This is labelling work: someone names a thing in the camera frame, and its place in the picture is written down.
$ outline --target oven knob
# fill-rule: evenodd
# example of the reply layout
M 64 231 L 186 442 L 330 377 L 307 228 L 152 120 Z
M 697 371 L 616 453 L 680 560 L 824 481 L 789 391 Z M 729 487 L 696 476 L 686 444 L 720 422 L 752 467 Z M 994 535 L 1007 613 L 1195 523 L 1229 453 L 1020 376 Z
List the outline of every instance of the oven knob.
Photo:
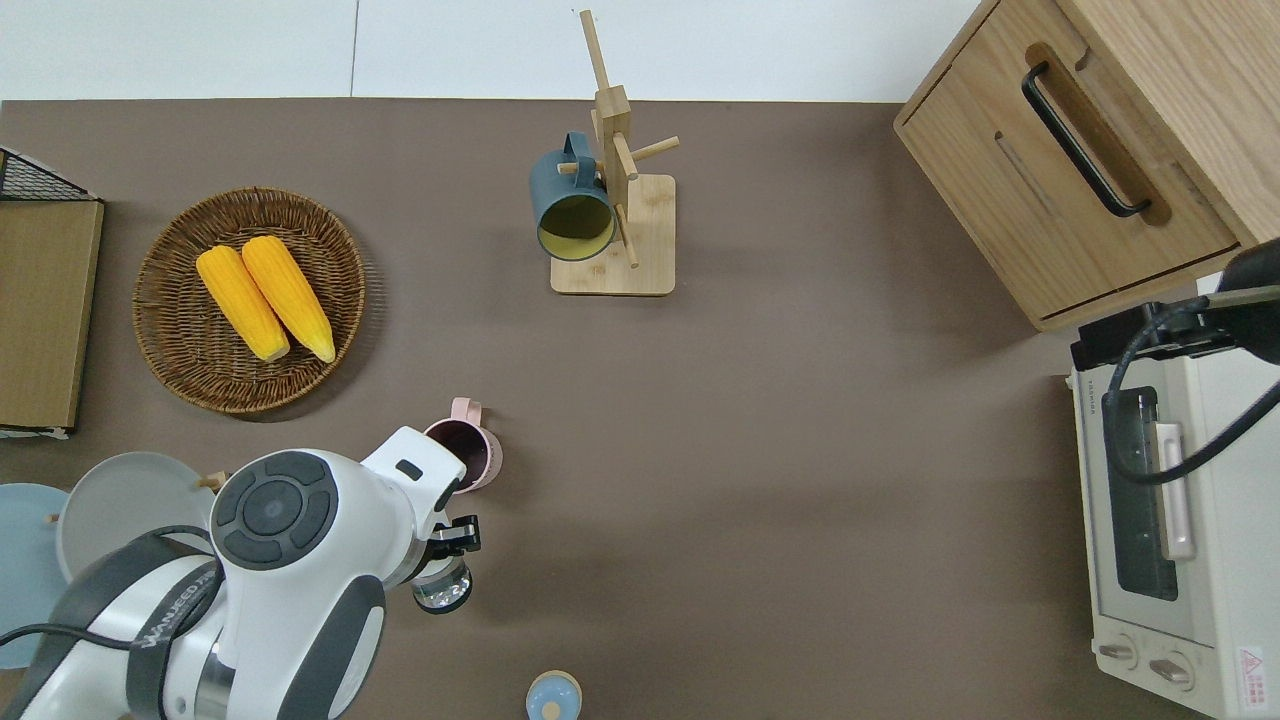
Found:
M 1116 660 L 1133 660 L 1133 648 L 1123 644 L 1100 644 L 1098 655 L 1105 655 Z
M 1106 644 L 1093 641 L 1093 652 L 1101 655 L 1102 657 L 1110 657 L 1124 664 L 1129 670 L 1138 666 L 1138 648 L 1133 643 L 1133 638 L 1126 634 L 1116 635 L 1115 641 Z
M 1187 656 L 1180 652 L 1169 653 L 1167 659 L 1152 660 L 1148 664 L 1151 671 L 1160 675 L 1161 678 L 1169 680 L 1178 689 L 1187 692 L 1196 687 L 1196 675 L 1192 674 L 1192 664 L 1187 661 Z

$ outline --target yellow corn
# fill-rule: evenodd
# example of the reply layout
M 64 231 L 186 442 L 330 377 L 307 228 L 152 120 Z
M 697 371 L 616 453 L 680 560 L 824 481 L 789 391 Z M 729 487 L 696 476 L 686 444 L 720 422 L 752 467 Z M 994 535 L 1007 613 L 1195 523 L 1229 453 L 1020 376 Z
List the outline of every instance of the yellow corn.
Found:
M 253 355 L 270 363 L 289 351 L 289 338 L 236 250 L 218 245 L 204 251 L 196 259 L 196 272 Z
M 333 328 L 289 250 L 273 234 L 255 237 L 241 250 L 244 266 L 293 337 L 316 357 L 333 363 Z

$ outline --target mug handle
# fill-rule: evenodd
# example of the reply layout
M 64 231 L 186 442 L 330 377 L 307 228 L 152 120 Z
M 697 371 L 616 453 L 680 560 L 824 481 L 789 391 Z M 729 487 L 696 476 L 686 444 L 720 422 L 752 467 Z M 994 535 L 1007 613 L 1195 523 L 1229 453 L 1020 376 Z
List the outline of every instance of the mug handle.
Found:
M 472 425 L 480 424 L 480 404 L 470 397 L 454 397 L 453 406 L 449 409 L 449 418 L 454 420 L 466 420 Z
M 595 158 L 586 143 L 585 133 L 571 132 L 564 136 L 564 155 L 570 158 L 570 163 L 577 163 L 573 184 L 584 188 L 595 187 Z

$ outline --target wicker basket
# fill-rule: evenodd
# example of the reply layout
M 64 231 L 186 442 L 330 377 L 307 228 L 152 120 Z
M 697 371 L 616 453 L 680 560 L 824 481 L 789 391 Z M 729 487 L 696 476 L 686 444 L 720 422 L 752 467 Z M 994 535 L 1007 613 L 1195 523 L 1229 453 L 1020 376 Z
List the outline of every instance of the wicker basket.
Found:
M 279 237 L 315 290 L 333 327 L 333 363 L 297 341 L 284 357 L 259 360 L 205 290 L 196 258 L 214 245 L 239 250 L 259 234 Z M 274 410 L 324 382 L 364 311 L 364 264 L 342 220 L 314 200 L 268 187 L 224 192 L 174 218 L 133 290 L 133 331 L 151 372 L 178 397 L 232 415 Z

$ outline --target light blue plate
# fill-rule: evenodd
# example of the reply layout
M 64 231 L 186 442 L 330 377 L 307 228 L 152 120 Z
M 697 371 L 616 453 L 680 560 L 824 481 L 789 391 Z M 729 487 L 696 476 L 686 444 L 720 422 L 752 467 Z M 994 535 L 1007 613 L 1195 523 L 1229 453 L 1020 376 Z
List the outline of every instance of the light blue plate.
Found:
M 554 703 L 558 707 L 549 707 Z M 568 673 L 543 673 L 525 697 L 529 720 L 577 720 L 582 711 L 582 691 Z
M 58 524 L 67 493 L 49 486 L 0 484 L 0 634 L 49 620 L 67 580 L 58 565 Z M 0 647 L 0 669 L 31 665 L 38 635 Z

